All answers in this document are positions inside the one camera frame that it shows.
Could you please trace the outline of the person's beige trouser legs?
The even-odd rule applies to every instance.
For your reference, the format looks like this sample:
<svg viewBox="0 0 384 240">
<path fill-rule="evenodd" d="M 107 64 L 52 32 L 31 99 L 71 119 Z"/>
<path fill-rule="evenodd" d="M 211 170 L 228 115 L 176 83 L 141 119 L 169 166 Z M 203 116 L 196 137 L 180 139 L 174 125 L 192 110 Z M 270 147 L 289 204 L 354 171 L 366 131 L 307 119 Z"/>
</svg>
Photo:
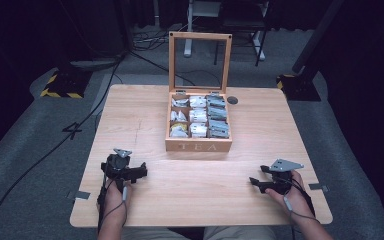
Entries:
<svg viewBox="0 0 384 240">
<path fill-rule="evenodd" d="M 163 227 L 126 227 L 120 240 L 190 240 L 186 236 Z M 202 240 L 277 240 L 267 226 L 212 226 L 205 227 Z"/>
</svg>

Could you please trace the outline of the group of white tea bags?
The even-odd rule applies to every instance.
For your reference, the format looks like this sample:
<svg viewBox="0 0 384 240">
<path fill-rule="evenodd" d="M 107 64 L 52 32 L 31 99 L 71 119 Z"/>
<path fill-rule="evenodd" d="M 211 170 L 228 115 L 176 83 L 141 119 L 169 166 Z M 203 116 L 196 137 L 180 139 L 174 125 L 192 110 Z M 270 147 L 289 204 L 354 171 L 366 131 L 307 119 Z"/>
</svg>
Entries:
<svg viewBox="0 0 384 240">
<path fill-rule="evenodd" d="M 188 106 L 188 99 L 178 99 L 172 100 L 172 110 L 170 113 L 170 120 L 175 123 L 184 123 L 187 124 L 187 118 L 185 114 L 181 111 L 181 108 L 186 108 Z M 171 131 L 170 130 L 170 136 L 171 137 L 179 137 L 179 138 L 186 138 L 188 136 L 188 130 L 187 131 Z"/>
</svg>

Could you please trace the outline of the row of white tea packets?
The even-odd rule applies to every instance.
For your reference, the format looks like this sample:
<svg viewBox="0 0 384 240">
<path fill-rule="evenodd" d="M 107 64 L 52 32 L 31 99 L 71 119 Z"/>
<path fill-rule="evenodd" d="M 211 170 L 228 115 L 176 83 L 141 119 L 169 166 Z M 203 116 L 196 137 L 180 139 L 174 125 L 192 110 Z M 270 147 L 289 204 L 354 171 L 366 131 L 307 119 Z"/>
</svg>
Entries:
<svg viewBox="0 0 384 240">
<path fill-rule="evenodd" d="M 193 138 L 205 138 L 207 135 L 207 101 L 204 96 L 191 96 L 189 98 L 191 110 L 189 120 L 190 132 Z"/>
</svg>

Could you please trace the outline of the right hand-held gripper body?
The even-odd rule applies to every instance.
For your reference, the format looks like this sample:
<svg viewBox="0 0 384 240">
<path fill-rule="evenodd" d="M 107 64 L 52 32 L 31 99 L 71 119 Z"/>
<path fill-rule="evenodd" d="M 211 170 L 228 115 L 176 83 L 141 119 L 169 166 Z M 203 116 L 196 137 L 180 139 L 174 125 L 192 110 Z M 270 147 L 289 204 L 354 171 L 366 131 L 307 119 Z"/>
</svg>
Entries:
<svg viewBox="0 0 384 240">
<path fill-rule="evenodd" d="M 272 175 L 271 187 L 277 193 L 284 195 L 291 189 L 292 186 L 292 170 L 301 169 L 303 164 L 291 162 L 285 159 L 277 159 L 271 166 L 269 166 L 275 173 Z"/>
</svg>

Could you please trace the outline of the black slanted stand pole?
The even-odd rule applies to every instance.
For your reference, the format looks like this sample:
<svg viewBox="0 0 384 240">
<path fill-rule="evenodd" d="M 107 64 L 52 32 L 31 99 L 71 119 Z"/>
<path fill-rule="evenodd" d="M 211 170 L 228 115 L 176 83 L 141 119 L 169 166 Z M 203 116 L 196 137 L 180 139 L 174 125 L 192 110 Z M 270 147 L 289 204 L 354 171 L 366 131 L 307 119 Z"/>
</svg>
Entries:
<svg viewBox="0 0 384 240">
<path fill-rule="evenodd" d="M 318 47 L 322 43 L 323 36 L 333 22 L 344 1 L 345 0 L 333 0 L 327 8 L 317 28 L 314 30 L 301 54 L 295 61 L 292 67 L 294 73 L 302 73 L 310 67 L 310 62 L 315 59 Z"/>
</svg>

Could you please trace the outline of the wooden tea box with lid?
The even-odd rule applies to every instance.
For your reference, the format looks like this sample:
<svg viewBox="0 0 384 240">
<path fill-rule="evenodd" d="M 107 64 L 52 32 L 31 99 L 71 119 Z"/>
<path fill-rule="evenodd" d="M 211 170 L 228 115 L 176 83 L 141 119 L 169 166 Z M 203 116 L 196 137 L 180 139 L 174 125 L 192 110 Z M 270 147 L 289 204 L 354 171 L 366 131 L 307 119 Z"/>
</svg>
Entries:
<svg viewBox="0 0 384 240">
<path fill-rule="evenodd" d="M 185 86 L 180 83 L 181 76 L 176 71 L 178 65 L 176 61 L 176 45 L 181 40 L 201 40 L 205 43 L 215 42 L 218 46 L 224 47 L 223 66 L 219 73 L 218 86 Z M 167 112 L 167 130 L 166 130 L 166 150 L 178 152 L 228 152 L 232 145 L 232 133 L 230 127 L 228 103 L 227 103 L 227 83 L 230 65 L 232 35 L 231 34 L 218 34 L 218 33 L 196 33 L 196 32 L 170 32 L 169 33 L 169 99 L 168 99 L 168 112 Z M 211 138 L 209 136 L 208 116 L 207 116 L 207 135 L 205 138 L 193 138 L 190 132 L 191 122 L 189 120 L 189 111 L 191 110 L 189 98 L 191 96 L 204 96 L 217 95 L 222 96 L 226 103 L 227 110 L 227 123 L 229 125 L 228 138 Z M 181 111 L 187 118 L 188 136 L 186 138 L 171 137 L 170 127 L 173 122 L 170 120 L 170 113 L 172 110 L 172 100 L 188 99 L 188 106 L 181 108 Z"/>
</svg>

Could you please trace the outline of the row of grey tea packets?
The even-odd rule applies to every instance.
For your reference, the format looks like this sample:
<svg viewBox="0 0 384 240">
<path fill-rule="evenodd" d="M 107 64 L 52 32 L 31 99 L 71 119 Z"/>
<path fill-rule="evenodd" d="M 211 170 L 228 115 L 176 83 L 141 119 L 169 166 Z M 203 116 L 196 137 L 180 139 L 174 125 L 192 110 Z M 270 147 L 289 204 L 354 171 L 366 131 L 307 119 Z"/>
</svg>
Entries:
<svg viewBox="0 0 384 240">
<path fill-rule="evenodd" d="M 209 136 L 211 138 L 228 138 L 226 103 L 222 96 L 207 95 L 207 116 Z"/>
</svg>

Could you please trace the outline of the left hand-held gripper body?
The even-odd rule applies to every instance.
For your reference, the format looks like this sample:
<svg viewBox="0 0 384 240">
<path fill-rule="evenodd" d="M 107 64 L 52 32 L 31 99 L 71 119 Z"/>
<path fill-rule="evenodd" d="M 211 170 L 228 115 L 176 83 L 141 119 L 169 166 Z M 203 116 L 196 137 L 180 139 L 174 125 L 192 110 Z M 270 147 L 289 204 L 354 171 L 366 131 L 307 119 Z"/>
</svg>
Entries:
<svg viewBox="0 0 384 240">
<path fill-rule="evenodd" d="M 129 168 L 130 154 L 129 150 L 114 149 L 115 153 L 107 157 L 106 162 L 101 163 L 101 170 L 104 175 L 115 181 L 118 189 L 122 189 L 126 181 L 130 181 Z"/>
</svg>

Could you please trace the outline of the grey tape strip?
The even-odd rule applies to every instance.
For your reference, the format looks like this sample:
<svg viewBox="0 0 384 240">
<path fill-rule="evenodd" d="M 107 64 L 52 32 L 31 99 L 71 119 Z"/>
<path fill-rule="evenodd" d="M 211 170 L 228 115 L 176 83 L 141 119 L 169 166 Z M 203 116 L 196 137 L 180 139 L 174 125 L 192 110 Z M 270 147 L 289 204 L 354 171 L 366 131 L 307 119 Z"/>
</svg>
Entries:
<svg viewBox="0 0 384 240">
<path fill-rule="evenodd" d="M 84 191 L 69 191 L 66 195 L 70 200 L 88 200 L 89 196 L 90 193 Z"/>
<path fill-rule="evenodd" d="M 323 184 L 320 184 L 320 183 L 309 184 L 309 188 L 311 190 L 322 190 L 323 192 L 329 192 L 329 190 L 330 190 L 327 185 L 323 185 Z"/>
</svg>

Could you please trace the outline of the person's left hand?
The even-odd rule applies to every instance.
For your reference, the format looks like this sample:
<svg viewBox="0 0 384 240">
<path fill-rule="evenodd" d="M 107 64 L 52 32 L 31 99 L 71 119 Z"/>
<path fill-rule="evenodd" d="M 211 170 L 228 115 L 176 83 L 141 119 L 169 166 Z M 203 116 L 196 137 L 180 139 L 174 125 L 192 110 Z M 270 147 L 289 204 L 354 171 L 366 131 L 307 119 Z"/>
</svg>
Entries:
<svg viewBox="0 0 384 240">
<path fill-rule="evenodd" d="M 126 222 L 132 193 L 132 186 L 129 183 L 126 183 L 122 190 L 119 190 L 114 180 L 106 182 L 105 223 L 114 221 L 124 224 Z"/>
</svg>

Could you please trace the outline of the person's right hand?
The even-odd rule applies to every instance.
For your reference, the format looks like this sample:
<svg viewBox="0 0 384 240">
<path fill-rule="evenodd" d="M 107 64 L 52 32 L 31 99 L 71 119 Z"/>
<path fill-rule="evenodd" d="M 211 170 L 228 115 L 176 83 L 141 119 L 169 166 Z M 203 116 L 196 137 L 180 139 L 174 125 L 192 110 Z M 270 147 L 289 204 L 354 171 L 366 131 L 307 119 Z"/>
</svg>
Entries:
<svg viewBox="0 0 384 240">
<path fill-rule="evenodd" d="M 286 195 L 281 195 L 273 189 L 267 189 L 265 193 L 277 202 L 288 216 L 291 212 L 295 212 L 313 217 L 305 197 L 296 187 L 292 186 Z"/>
</svg>

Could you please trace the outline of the yellow black striped stand base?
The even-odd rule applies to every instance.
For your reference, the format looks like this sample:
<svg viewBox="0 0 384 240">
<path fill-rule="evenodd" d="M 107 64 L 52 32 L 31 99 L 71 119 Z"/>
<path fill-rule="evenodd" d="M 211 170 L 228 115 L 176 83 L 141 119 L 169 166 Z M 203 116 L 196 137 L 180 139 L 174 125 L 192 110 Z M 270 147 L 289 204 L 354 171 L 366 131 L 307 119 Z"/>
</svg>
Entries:
<svg viewBox="0 0 384 240">
<path fill-rule="evenodd" d="M 74 73 L 66 73 L 56 70 L 49 78 L 40 96 L 75 99 L 83 98 L 91 76 L 91 71 L 80 70 Z"/>
<path fill-rule="evenodd" d="M 276 86 L 289 101 L 320 101 L 314 83 L 300 75 L 282 74 L 276 77 Z"/>
</svg>

